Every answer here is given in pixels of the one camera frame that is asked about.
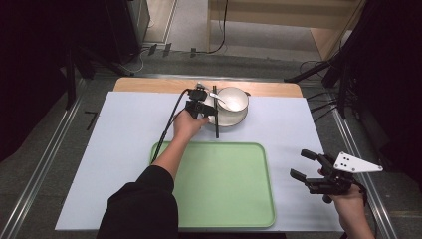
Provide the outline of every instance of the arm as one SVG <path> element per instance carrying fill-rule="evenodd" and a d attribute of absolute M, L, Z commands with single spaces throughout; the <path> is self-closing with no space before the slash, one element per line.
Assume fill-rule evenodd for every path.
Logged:
<path fill-rule="evenodd" d="M 362 194 L 359 187 L 351 185 L 345 195 L 331 195 L 335 209 L 339 215 L 341 227 L 347 233 L 348 238 L 374 238 L 366 221 Z"/>
<path fill-rule="evenodd" d="M 209 118 L 194 119 L 186 110 L 181 111 L 174 120 L 173 140 L 152 165 L 164 168 L 174 180 L 187 144 L 208 121 Z"/>

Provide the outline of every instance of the white spoon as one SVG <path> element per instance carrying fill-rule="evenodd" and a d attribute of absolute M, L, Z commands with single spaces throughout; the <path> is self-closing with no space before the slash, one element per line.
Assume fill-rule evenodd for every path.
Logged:
<path fill-rule="evenodd" d="M 233 109 L 231 109 L 231 108 L 229 107 L 229 105 L 227 105 L 227 103 L 225 103 L 225 102 L 223 101 L 223 99 L 221 99 L 221 98 L 220 98 L 217 94 L 210 92 L 210 97 L 215 98 L 215 99 L 217 99 L 218 101 L 222 102 L 222 103 L 226 106 L 226 107 L 223 107 L 223 108 L 225 108 L 225 109 L 227 109 L 227 110 L 229 110 L 229 111 L 233 111 Z"/>

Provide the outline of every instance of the metal rail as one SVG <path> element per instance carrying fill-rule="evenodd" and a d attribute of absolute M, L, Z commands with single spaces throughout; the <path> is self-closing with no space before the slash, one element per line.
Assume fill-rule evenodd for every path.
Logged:
<path fill-rule="evenodd" d="M 333 99 L 332 95 L 328 95 L 328 97 L 331 100 Z M 333 110 L 332 113 L 333 113 L 335 122 L 338 126 L 338 129 L 341 133 L 341 136 L 344 140 L 344 143 L 347 147 L 348 153 L 353 156 L 362 158 L 360 151 L 354 141 L 353 135 L 351 134 L 350 129 L 348 127 L 347 120 L 341 118 L 338 110 Z M 368 203 L 375 217 L 375 221 L 382 235 L 382 238 L 384 239 L 397 238 L 397 234 L 393 228 L 393 225 L 391 224 L 391 220 L 388 215 L 388 212 L 384 207 L 382 199 L 375 188 L 375 185 L 371 179 L 370 174 L 367 172 L 364 172 L 364 173 L 358 173 L 356 175 L 359 182 L 362 183 L 369 192 Z"/>
<path fill-rule="evenodd" d="M 58 127 L 56 128 L 49 144 L 47 145 L 46 150 L 44 151 L 44 154 L 40 159 L 40 162 L 38 163 L 34 173 L 28 181 L 27 186 L 19 197 L 12 211 L 12 214 L 9 217 L 9 220 L 7 221 L 2 233 L 0 234 L 0 239 L 16 238 L 18 235 L 19 229 L 21 228 L 31 208 L 31 205 L 34 202 L 38 191 L 40 190 L 41 184 L 43 183 L 52 162 L 54 161 L 56 152 L 58 151 L 63 138 L 65 137 L 66 132 L 68 131 L 68 128 L 74 119 L 86 87 L 87 84 L 85 80 L 80 79 L 78 84 L 78 90 L 80 94 L 71 108 L 65 111 Z"/>

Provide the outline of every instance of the wooden table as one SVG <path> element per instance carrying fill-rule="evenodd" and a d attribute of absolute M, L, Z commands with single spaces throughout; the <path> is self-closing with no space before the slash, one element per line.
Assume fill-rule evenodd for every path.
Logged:
<path fill-rule="evenodd" d="M 208 0 L 207 46 L 211 20 L 223 20 L 225 1 Z M 327 60 L 359 19 L 365 0 L 230 0 L 227 21 L 311 28 L 319 54 Z"/>
<path fill-rule="evenodd" d="M 198 79 L 158 79 L 158 78 L 120 78 L 117 80 L 115 92 L 153 92 L 153 93 L 181 93 L 185 89 L 193 89 L 201 82 L 202 85 L 212 89 L 237 87 L 256 97 L 290 97 L 301 98 L 302 91 L 297 84 L 291 83 L 259 83 L 229 80 L 198 80 Z"/>

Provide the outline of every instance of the person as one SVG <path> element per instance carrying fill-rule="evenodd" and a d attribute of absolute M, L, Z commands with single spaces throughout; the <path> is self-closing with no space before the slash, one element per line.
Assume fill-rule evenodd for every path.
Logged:
<path fill-rule="evenodd" d="M 366 220 L 360 188 L 352 184 L 347 194 L 330 195 L 338 212 L 339 222 L 349 239 L 374 238 Z"/>
<path fill-rule="evenodd" d="M 164 152 L 136 182 L 127 183 L 107 203 L 98 239 L 178 237 L 178 211 L 172 191 L 183 152 L 208 118 L 194 119 L 183 110 L 174 120 L 174 136 Z M 359 188 L 331 196 L 339 222 L 349 238 L 373 238 L 364 215 Z"/>

